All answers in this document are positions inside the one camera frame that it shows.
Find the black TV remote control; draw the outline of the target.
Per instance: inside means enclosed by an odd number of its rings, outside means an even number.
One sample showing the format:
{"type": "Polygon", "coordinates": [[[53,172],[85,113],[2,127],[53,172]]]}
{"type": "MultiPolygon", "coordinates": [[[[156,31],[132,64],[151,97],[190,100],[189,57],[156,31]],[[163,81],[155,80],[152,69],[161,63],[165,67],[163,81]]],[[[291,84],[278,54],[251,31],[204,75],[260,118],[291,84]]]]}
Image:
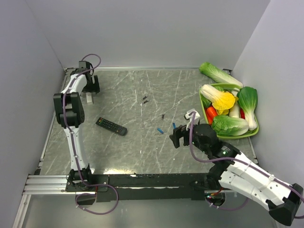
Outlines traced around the black TV remote control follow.
{"type": "Polygon", "coordinates": [[[95,124],[121,136],[125,136],[127,134],[127,128],[108,121],[102,117],[99,117],[95,124]]]}

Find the white slim remote control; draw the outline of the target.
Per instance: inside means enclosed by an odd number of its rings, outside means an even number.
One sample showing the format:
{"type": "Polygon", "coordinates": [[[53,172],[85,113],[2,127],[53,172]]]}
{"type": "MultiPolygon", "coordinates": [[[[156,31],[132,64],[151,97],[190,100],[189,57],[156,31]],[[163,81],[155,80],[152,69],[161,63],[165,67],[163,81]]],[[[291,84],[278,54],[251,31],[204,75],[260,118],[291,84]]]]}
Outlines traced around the white slim remote control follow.
{"type": "Polygon", "coordinates": [[[92,105],[93,104],[93,95],[92,93],[86,93],[86,102],[88,105],[92,105]]]}

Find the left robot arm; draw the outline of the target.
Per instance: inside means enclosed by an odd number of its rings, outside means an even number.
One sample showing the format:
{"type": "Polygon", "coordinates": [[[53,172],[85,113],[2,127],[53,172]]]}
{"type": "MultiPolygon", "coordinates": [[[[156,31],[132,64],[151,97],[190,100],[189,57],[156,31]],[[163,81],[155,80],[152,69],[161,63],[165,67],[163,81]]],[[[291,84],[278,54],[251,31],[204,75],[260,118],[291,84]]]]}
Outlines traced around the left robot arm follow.
{"type": "Polygon", "coordinates": [[[82,191],[88,191],[94,185],[83,143],[85,112],[80,98],[83,90],[99,91],[97,77],[90,74],[93,70],[88,61],[79,61],[79,67],[70,76],[67,86],[53,96],[56,120],[64,129],[71,158],[67,183],[82,191]]]}

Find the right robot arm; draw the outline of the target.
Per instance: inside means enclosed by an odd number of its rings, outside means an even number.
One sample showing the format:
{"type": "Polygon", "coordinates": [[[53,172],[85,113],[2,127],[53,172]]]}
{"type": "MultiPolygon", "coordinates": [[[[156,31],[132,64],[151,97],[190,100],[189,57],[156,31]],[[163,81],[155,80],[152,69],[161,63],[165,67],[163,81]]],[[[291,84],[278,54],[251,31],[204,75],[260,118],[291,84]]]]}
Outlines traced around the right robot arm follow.
{"type": "Polygon", "coordinates": [[[290,226],[299,218],[296,213],[304,200],[300,185],[266,172],[239,149],[220,140],[208,124],[181,125],[170,135],[175,148],[180,146],[180,138],[185,146],[197,147],[207,155],[207,162],[214,163],[207,178],[212,189],[223,187],[240,193],[260,204],[282,225],[290,226]]]}

